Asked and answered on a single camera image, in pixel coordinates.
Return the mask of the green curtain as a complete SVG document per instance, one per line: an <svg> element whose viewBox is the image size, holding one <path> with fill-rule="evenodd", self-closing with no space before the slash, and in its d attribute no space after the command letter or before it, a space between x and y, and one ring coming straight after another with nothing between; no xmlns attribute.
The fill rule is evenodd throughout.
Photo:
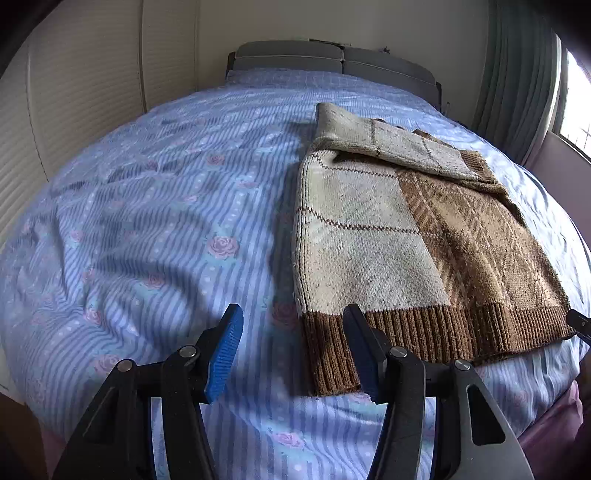
<svg viewBox="0 0 591 480"><path fill-rule="evenodd" d="M549 21L527 1L489 3L488 42L472 130L525 165L549 127L561 51Z"/></svg>

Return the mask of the brown beige knit sweater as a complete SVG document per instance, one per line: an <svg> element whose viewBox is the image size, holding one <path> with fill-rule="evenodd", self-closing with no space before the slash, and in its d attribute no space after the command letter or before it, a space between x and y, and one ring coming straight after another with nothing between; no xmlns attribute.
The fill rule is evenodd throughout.
<svg viewBox="0 0 591 480"><path fill-rule="evenodd" d="M310 391L355 391L342 318L430 363L487 364L570 338L568 297L476 151L317 107L294 212L294 289Z"/></svg>

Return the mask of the window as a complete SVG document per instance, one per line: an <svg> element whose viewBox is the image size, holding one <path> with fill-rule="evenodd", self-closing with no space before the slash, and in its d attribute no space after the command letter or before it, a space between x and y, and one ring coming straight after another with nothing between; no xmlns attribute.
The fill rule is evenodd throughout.
<svg viewBox="0 0 591 480"><path fill-rule="evenodd" d="M566 61L566 96L559 134L590 157L590 80L570 51Z"/></svg>

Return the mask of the grey padded headboard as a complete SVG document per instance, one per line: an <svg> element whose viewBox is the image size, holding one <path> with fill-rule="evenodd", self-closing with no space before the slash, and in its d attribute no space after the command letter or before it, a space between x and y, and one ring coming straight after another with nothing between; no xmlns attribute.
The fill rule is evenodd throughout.
<svg viewBox="0 0 591 480"><path fill-rule="evenodd" d="M260 68L346 74L406 90L437 109L443 106L441 83L431 71L385 50L315 39L266 40L244 43L228 54L228 72Z"/></svg>

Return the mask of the blue floral striped bedsheet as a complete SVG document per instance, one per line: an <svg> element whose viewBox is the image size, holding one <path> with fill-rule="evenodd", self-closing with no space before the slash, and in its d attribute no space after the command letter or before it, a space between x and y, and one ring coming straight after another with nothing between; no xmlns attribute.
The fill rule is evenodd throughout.
<svg viewBox="0 0 591 480"><path fill-rule="evenodd" d="M1 338L44 427L67 439L119 360L161 361L236 303L245 330L235 364L204 407L219 476L367 476L384 408L359 393L304 393L290 242L321 102L481 152L572 306L589 311L590 252L568 214L476 134L407 91L356 77L235 73L81 152L18 221L1 255Z"/></svg>

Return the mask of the cream louvered wardrobe doors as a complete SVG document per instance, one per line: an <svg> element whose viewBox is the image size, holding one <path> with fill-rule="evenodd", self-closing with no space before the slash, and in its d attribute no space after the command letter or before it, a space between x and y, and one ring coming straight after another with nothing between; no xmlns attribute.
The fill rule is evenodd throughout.
<svg viewBox="0 0 591 480"><path fill-rule="evenodd" d="M1 234L72 157L197 88L197 1L63 1L1 77Z"/></svg>

